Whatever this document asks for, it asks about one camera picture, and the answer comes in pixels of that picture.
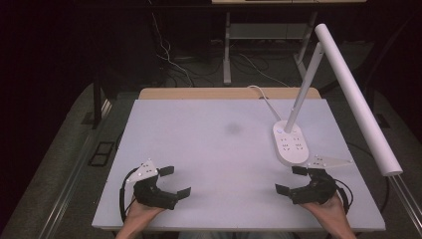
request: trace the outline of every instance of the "gray carpet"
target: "gray carpet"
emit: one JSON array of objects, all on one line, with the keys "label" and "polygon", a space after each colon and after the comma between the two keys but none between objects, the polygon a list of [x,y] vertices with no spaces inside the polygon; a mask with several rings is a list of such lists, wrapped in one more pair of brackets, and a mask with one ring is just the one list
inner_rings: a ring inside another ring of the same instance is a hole
[{"label": "gray carpet", "polygon": [[[297,87],[301,84],[300,76],[292,58],[292,49],[298,49],[295,43],[278,42],[271,45],[264,43],[235,44],[232,54],[233,87],[281,87],[271,79],[260,75],[241,53],[248,56],[257,68],[266,75]],[[349,67],[355,69],[365,59],[371,44],[344,43],[340,46]],[[306,65],[312,52],[307,52],[304,59]],[[183,60],[181,67],[190,69],[188,73],[197,87],[224,87],[222,79],[222,47],[217,43],[213,47],[210,61],[198,62],[195,59]],[[164,87],[187,87],[184,73],[169,70]],[[313,87],[321,88],[334,81],[334,75],[326,59],[320,65]],[[1,236],[7,238],[38,238],[55,203],[61,193],[69,193],[70,200],[64,201],[62,214],[58,216],[57,227],[52,229],[50,238],[113,238],[111,232],[96,229],[91,226],[97,203],[100,200],[112,159],[115,146],[122,131],[134,99],[138,93],[120,93],[98,129],[92,129],[89,124],[83,124],[88,113],[92,112],[92,87],[86,90],[75,101],[68,117],[64,121],[54,142],[47,152],[36,175],[21,199],[12,218]],[[386,194],[386,184],[380,175],[376,164],[366,153],[367,146],[358,130],[351,111],[346,104],[340,89],[335,89],[325,96],[338,122],[338,125],[349,143],[349,149],[361,171],[365,182],[379,206]],[[375,98],[376,114],[381,114],[389,124],[383,129],[401,166],[404,169],[403,178],[414,193],[417,201],[422,201],[422,145],[413,136],[400,116],[391,108],[388,100],[377,94]],[[88,161],[101,141],[112,141],[114,147],[105,167],[88,166]],[[72,175],[73,188],[63,191]],[[359,238],[419,238],[413,223],[409,219],[396,193],[391,189],[388,204],[383,212],[387,230],[383,232],[363,233]],[[324,232],[299,233],[301,238],[324,238]]]}]

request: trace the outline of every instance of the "hand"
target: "hand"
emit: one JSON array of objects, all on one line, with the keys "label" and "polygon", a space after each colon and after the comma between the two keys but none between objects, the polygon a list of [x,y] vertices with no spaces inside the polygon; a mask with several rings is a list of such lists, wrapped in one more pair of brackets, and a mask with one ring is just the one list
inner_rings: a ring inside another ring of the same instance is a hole
[{"label": "hand", "polygon": [[118,232],[116,239],[132,239],[139,234],[152,219],[165,209],[159,207],[148,207],[138,203],[136,200],[129,207],[126,220]]},{"label": "hand", "polygon": [[310,211],[319,224],[333,237],[338,239],[356,238],[348,224],[337,193],[325,204],[310,202],[301,204],[301,206]]}]

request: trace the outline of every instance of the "white tabletop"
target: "white tabletop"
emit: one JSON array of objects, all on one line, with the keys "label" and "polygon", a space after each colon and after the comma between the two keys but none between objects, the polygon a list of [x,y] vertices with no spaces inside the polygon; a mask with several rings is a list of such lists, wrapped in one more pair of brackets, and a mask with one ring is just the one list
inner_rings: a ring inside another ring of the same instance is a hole
[{"label": "white tabletop", "polygon": [[366,0],[212,0],[213,4],[301,4],[301,3],[359,3]]},{"label": "white tabletop", "polygon": [[[271,100],[283,118],[294,100]],[[175,166],[157,186],[176,192],[192,187],[174,210],[159,214],[149,230],[321,230],[317,221],[275,183],[296,188],[294,175],[277,159],[272,136],[278,119],[262,100],[138,100],[105,184],[94,227],[118,229],[118,190],[127,173],[149,158],[157,167]],[[298,117],[311,156],[351,160],[325,100],[305,100]],[[355,164],[327,170],[354,194],[347,215],[357,231],[384,230],[385,223]],[[126,186],[126,205],[132,185]]]}]

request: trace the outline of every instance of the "white desk lamp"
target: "white desk lamp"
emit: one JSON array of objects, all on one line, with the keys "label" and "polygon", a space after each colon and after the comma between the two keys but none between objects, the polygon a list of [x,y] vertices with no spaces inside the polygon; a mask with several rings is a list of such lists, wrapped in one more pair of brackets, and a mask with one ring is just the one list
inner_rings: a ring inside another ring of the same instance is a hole
[{"label": "white desk lamp", "polygon": [[295,165],[304,163],[309,157],[304,137],[295,121],[314,79],[320,60],[323,54],[326,53],[381,174],[383,176],[393,176],[402,173],[403,170],[325,24],[316,26],[316,35],[319,42],[316,44],[316,49],[289,119],[287,121],[278,121],[274,126],[279,159],[286,165]]}]

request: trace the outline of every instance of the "white pole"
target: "white pole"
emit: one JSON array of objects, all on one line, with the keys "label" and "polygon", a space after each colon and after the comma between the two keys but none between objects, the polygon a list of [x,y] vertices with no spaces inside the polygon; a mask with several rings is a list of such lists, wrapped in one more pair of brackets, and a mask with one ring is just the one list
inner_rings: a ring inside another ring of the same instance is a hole
[{"label": "white pole", "polygon": [[314,50],[313,57],[311,58],[310,65],[308,66],[307,73],[305,74],[304,80],[302,81],[301,90],[299,91],[298,96],[296,97],[295,104],[292,108],[291,114],[289,115],[289,120],[285,126],[285,132],[290,133],[293,128],[293,124],[298,117],[299,110],[302,107],[302,103],[307,96],[308,90],[310,89],[311,83],[313,82],[314,76],[317,72],[317,67],[319,66],[320,60],[323,57],[323,49],[320,43],[316,44],[316,49]]},{"label": "white pole", "polygon": [[360,130],[375,158],[381,174],[398,175],[403,172],[384,134],[379,128],[372,111],[362,95],[357,83],[344,61],[334,39],[325,24],[316,26],[316,35],[322,43],[326,57],[338,79]]}]

